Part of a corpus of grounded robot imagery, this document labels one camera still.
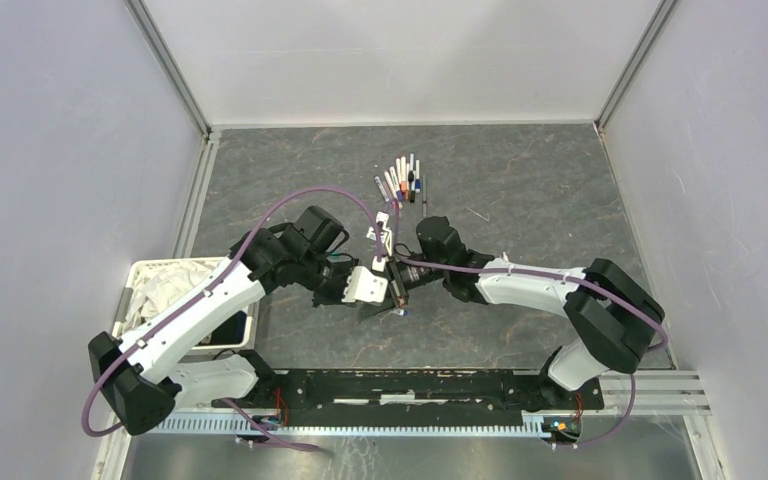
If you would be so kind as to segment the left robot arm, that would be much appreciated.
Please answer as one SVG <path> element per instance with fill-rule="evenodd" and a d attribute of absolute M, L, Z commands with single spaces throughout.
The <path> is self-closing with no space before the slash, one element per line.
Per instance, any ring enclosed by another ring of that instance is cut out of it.
<path fill-rule="evenodd" d="M 173 411 L 222 398 L 250 407 L 266 405 L 273 379 L 245 357 L 198 362 L 183 358 L 233 315 L 275 290 L 298 285 L 321 305 L 382 304 L 383 276 L 392 252 L 384 213 L 374 217 L 371 239 L 378 250 L 371 267 L 332 255 L 348 238 L 343 225 L 318 206 L 294 222 L 246 233 L 208 276 L 143 325 L 114 337 L 101 332 L 88 343 L 95 385 L 130 435 L 144 434 Z"/>

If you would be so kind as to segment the houndstooth patterned pen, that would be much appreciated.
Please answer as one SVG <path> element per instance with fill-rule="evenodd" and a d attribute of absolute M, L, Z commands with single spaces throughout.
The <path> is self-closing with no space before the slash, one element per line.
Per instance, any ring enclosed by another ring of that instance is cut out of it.
<path fill-rule="evenodd" d="M 422 175 L 420 177 L 420 194 L 421 194 L 421 211 L 422 211 L 422 217 L 427 218 L 428 217 L 428 196 L 427 196 L 427 181 L 426 176 Z"/>

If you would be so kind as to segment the white plastic basket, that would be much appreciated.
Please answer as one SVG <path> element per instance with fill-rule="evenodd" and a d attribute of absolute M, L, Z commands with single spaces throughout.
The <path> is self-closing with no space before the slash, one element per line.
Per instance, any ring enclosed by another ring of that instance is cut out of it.
<path fill-rule="evenodd" d="M 132 265 L 123 289 L 112 334 L 120 337 L 155 317 L 205 280 L 219 257 L 144 260 Z M 194 346 L 191 356 L 220 356 L 255 345 L 258 305 L 245 307 Z"/>

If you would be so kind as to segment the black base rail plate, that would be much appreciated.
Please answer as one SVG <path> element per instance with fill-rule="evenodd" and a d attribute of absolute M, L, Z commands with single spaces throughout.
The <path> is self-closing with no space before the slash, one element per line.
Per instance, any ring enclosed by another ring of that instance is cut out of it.
<path fill-rule="evenodd" d="M 598 380 L 575 392 L 512 369 L 289 369 L 235 401 L 246 413 L 280 409 L 289 427 L 516 426 L 522 414 L 596 411 Z"/>

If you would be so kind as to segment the white cloth in basket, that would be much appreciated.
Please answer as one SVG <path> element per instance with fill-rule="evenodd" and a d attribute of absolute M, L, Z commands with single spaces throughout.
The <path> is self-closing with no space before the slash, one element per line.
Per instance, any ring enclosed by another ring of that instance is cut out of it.
<path fill-rule="evenodd" d="M 119 336 L 152 319 L 205 280 L 221 257 L 144 260 L 132 265 L 125 283 L 126 308 L 117 320 Z"/>

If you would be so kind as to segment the aluminium frame rail right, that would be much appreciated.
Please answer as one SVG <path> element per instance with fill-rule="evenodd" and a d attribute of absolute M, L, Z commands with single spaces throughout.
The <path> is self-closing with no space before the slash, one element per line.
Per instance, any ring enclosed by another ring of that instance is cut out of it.
<path fill-rule="evenodd" d="M 668 24 L 675 8 L 680 4 L 678 0 L 660 0 L 647 22 L 643 33 L 633 48 L 621 73 L 614 83 L 605 103 L 596 116 L 593 124 L 600 136 L 604 135 L 606 128 L 615 116 L 625 95 L 635 81 L 639 71 L 646 62 L 649 54 Z"/>

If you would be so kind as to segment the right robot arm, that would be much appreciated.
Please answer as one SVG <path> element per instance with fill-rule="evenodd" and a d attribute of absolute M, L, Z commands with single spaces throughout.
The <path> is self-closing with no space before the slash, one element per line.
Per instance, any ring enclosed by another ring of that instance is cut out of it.
<path fill-rule="evenodd" d="M 577 334 L 550 356 L 537 382 L 551 408 L 572 401 L 586 382 L 609 371 L 631 375 L 646 353 L 668 343 L 659 303 L 613 261 L 587 267 L 545 268 L 513 263 L 468 248 L 445 217 L 416 227 L 419 251 L 399 244 L 384 268 L 394 307 L 411 290 L 433 282 L 459 301 L 516 305 L 567 319 Z"/>

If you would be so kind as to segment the aluminium frame rail left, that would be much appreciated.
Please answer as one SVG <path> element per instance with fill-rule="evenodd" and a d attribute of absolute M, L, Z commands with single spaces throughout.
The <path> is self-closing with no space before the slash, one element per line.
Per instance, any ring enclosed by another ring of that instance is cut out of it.
<path fill-rule="evenodd" d="M 183 72 L 149 11 L 148 5 L 143 0 L 125 0 L 124 4 L 191 122 L 202 137 L 208 138 L 212 133 L 212 126 L 186 82 Z"/>

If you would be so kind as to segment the aluminium frame rail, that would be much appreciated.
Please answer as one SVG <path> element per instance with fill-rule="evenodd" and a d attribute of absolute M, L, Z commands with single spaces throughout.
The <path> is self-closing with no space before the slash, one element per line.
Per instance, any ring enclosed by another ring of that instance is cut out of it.
<path fill-rule="evenodd" d="M 649 54 L 668 24 L 675 8 L 680 4 L 678 0 L 660 0 L 647 22 L 643 33 L 633 48 L 621 73 L 614 83 L 605 103 L 596 116 L 593 124 L 600 136 L 604 135 L 606 128 L 615 116 L 625 95 L 635 81 L 639 71 L 646 62 Z"/>
<path fill-rule="evenodd" d="M 212 133 L 212 126 L 186 82 L 183 72 L 149 11 L 148 5 L 143 0 L 125 0 L 124 4 L 191 122 L 202 137 L 208 138 Z"/>

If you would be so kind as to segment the black capped pen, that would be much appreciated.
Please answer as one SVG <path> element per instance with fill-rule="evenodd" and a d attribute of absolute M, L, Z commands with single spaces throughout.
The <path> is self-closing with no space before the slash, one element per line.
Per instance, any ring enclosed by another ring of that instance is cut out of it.
<path fill-rule="evenodd" d="M 408 202 L 414 203 L 416 201 L 416 180 L 417 180 L 417 174 L 416 174 L 416 157 L 413 152 L 409 154 L 408 162 L 408 174 L 407 174 L 407 180 L 408 180 Z"/>

